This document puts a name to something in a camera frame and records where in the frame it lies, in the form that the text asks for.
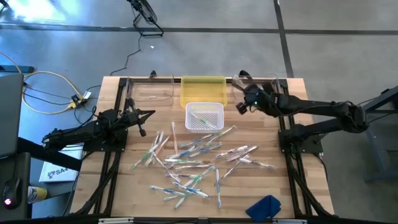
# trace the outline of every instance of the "blue cloth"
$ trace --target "blue cloth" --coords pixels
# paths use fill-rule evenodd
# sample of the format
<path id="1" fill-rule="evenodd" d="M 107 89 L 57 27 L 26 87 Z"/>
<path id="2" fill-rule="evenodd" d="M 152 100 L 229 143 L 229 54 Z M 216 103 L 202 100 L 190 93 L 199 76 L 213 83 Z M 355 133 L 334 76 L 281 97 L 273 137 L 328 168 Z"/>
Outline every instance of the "blue cloth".
<path id="1" fill-rule="evenodd" d="M 264 222 L 267 218 L 273 218 L 280 211 L 280 202 L 272 195 L 265 196 L 263 199 L 255 203 L 246 213 L 255 222 Z"/>

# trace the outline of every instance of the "red light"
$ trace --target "red light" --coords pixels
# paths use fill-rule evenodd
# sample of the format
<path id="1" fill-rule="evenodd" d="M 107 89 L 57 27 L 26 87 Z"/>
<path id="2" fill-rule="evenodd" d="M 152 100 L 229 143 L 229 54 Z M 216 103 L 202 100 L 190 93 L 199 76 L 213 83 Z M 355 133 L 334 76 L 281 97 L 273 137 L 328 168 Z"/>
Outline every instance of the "red light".
<path id="1" fill-rule="evenodd" d="M 10 205 L 11 204 L 11 200 L 9 200 L 8 198 L 4 201 L 4 203 L 6 204 L 6 205 Z"/>

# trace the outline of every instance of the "yellow plastic bin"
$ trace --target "yellow plastic bin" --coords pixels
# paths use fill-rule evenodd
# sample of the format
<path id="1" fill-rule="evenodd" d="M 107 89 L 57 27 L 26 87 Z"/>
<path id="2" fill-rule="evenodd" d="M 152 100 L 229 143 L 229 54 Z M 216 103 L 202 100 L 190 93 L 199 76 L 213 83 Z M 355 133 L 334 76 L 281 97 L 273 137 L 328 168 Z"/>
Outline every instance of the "yellow plastic bin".
<path id="1" fill-rule="evenodd" d="M 224 76 L 184 76 L 181 79 L 180 104 L 185 109 L 188 103 L 227 104 L 226 79 Z"/>

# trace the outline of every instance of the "yellow cable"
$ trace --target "yellow cable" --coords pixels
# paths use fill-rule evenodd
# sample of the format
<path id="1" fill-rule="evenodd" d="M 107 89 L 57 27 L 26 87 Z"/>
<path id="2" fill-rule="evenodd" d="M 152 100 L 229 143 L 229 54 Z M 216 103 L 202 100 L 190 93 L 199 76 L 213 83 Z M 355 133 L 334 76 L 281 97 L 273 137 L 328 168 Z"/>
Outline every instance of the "yellow cable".
<path id="1" fill-rule="evenodd" d="M 10 60 L 10 61 L 15 65 L 15 67 L 16 67 L 17 70 L 18 70 L 18 72 L 19 72 L 19 73 L 22 73 L 21 70 L 20 70 L 20 68 L 18 67 L 17 63 L 15 63 L 15 61 L 13 61 L 13 59 L 11 59 L 10 57 L 8 57 L 6 54 L 4 54 L 4 53 L 2 53 L 2 52 L 0 52 L 0 54 L 2 54 L 2 55 L 5 56 L 8 60 Z M 76 87 L 75 87 L 69 80 L 67 80 L 64 76 L 62 76 L 62 75 L 60 75 L 60 74 L 57 74 L 57 73 L 55 73 L 55 72 L 39 71 L 39 72 L 30 73 L 30 74 L 28 74 L 28 75 L 26 75 L 26 76 L 24 77 L 24 80 L 28 79 L 28 78 L 31 77 L 32 75 L 36 75 L 36 74 L 39 74 L 39 73 L 47 73 L 47 74 L 56 75 L 56 76 L 58 76 L 58 77 L 60 77 L 60 78 L 63 78 L 65 81 L 67 81 L 67 83 L 69 83 L 70 86 L 72 86 L 72 88 L 74 89 L 74 91 L 75 91 L 75 92 L 77 93 L 77 95 L 79 96 L 79 99 L 82 100 L 83 96 L 79 93 L 79 91 L 76 89 Z M 26 90 L 26 88 L 23 89 L 23 91 L 22 91 L 22 101 L 25 103 L 25 105 L 26 105 L 28 108 L 30 108 L 31 110 L 36 111 L 36 112 L 38 112 L 38 113 L 42 113 L 42 114 L 59 114 L 59 113 L 63 113 L 63 112 L 65 112 L 65 111 L 67 111 L 67 110 L 70 110 L 70 109 L 76 107 L 76 104 L 75 104 L 74 102 L 71 102 L 64 110 L 61 110 L 61 111 L 56 111 L 56 112 L 39 111 L 39 110 L 36 110 L 36 109 L 34 109 L 33 107 L 31 107 L 31 105 L 29 105 L 29 104 L 26 102 L 26 100 L 25 100 L 25 94 L 24 94 L 24 93 L 25 93 L 25 90 Z"/>

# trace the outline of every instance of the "concrete floor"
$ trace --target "concrete floor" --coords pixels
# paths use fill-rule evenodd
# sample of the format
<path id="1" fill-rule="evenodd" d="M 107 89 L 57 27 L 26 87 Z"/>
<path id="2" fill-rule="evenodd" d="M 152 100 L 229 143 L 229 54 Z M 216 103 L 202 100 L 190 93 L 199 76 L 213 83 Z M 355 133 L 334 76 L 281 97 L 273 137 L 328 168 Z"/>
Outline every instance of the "concrete floor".
<path id="1" fill-rule="evenodd" d="M 278 29 L 273 0 L 150 0 L 163 27 Z M 286 29 L 383 30 L 378 35 L 286 36 L 294 77 L 305 79 L 311 100 L 354 103 L 397 85 L 398 42 L 389 30 L 398 29 L 398 2 L 394 0 L 280 0 Z M 0 22 L 21 29 L 0 29 L 0 50 L 20 65 L 64 74 L 80 91 L 99 85 L 102 77 L 124 65 L 138 48 L 136 32 L 23 30 L 26 24 L 131 27 L 133 16 L 126 1 L 10 0 Z M 142 52 L 131 57 L 117 75 L 226 75 L 241 69 L 255 77 L 287 77 L 278 33 L 167 32 L 163 38 L 141 39 Z M 0 58 L 0 63 L 8 63 Z M 73 90 L 54 77 L 29 81 L 37 89 L 69 96 Z M 48 100 L 59 98 L 34 93 Z M 37 108 L 60 108 L 30 99 Z M 84 120 L 89 113 L 78 111 Z M 394 117 L 377 125 L 393 125 Z M 40 142 L 53 128 L 78 125 L 69 111 L 38 114 L 22 105 L 19 136 Z M 332 133 L 322 141 L 331 199 L 337 215 L 345 218 L 396 222 L 396 181 L 367 184 L 374 172 L 370 146 L 364 134 Z M 396 146 L 389 142 L 389 147 Z M 42 162 L 33 160 L 31 179 L 37 180 Z M 71 185 L 59 191 L 68 192 Z M 61 215 L 67 195 L 34 204 L 33 216 Z"/>

